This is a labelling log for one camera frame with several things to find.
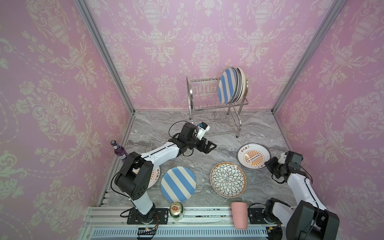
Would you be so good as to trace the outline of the white plate green quatrefoil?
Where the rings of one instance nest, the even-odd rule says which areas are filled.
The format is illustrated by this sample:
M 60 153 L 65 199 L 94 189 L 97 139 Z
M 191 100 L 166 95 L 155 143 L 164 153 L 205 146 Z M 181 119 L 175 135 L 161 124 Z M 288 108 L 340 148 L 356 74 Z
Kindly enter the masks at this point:
M 233 70 L 236 73 L 236 88 L 235 88 L 235 95 L 234 95 L 234 97 L 232 99 L 232 103 L 235 103 L 236 102 L 236 98 L 237 98 L 237 91 L 238 91 L 238 73 L 237 73 L 236 68 L 233 68 Z

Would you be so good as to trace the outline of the white plate teal red rim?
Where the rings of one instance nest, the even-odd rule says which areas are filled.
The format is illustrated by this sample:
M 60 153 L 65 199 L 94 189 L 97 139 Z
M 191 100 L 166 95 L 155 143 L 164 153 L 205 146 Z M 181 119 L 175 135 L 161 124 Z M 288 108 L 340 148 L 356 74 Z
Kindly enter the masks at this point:
M 237 91 L 237 98 L 236 98 L 236 102 L 237 102 L 240 99 L 243 91 L 243 75 L 240 68 L 236 68 L 236 70 L 238 73 L 238 91 Z

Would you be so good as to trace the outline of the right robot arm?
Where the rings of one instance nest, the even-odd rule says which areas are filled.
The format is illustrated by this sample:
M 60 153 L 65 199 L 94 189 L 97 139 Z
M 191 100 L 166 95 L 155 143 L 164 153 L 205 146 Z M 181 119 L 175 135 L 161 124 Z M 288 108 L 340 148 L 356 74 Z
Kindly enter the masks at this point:
M 312 177 L 301 166 L 303 156 L 288 151 L 265 165 L 272 179 L 291 188 L 297 206 L 293 208 L 276 198 L 266 202 L 266 221 L 278 224 L 269 230 L 269 240 L 335 240 L 340 219 L 320 201 L 312 188 Z

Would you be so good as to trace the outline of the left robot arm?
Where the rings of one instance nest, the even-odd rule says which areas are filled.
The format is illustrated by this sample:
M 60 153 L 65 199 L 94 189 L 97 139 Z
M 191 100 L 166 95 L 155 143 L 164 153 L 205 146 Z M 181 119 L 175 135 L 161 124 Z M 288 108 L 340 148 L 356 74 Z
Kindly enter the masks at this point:
M 116 185 L 119 195 L 127 197 L 133 204 L 129 213 L 140 222 L 148 224 L 155 218 L 156 205 L 149 198 L 147 189 L 152 171 L 163 163 L 175 159 L 187 150 L 208 154 L 217 147 L 204 135 L 210 126 L 202 122 L 195 126 L 185 121 L 179 133 L 161 147 L 143 154 L 132 152 L 127 155 L 121 169 L 113 176 L 111 185 Z

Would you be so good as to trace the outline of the petal pattern plate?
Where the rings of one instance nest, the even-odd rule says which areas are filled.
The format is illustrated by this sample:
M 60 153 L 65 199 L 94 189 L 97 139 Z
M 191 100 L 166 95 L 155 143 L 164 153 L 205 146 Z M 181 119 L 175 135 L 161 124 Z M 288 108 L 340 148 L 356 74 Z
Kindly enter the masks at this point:
M 230 162 L 215 165 L 210 173 L 210 182 L 215 192 L 225 198 L 239 197 L 247 186 L 243 170 Z

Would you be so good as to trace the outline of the plain cream plate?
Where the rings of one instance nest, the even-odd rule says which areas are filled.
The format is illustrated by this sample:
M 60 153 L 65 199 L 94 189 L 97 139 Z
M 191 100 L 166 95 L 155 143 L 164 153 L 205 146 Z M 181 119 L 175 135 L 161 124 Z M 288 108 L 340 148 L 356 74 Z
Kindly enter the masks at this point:
M 247 77 L 246 77 L 246 74 L 244 73 L 244 71 L 241 69 L 241 68 L 238 68 L 240 73 L 241 73 L 241 77 L 242 77 L 242 81 L 243 81 L 243 85 L 242 85 L 242 92 L 241 92 L 241 95 L 240 95 L 240 100 L 243 99 L 243 97 L 246 95 L 246 92 L 247 92 L 247 84 L 248 84 L 248 80 L 247 80 Z

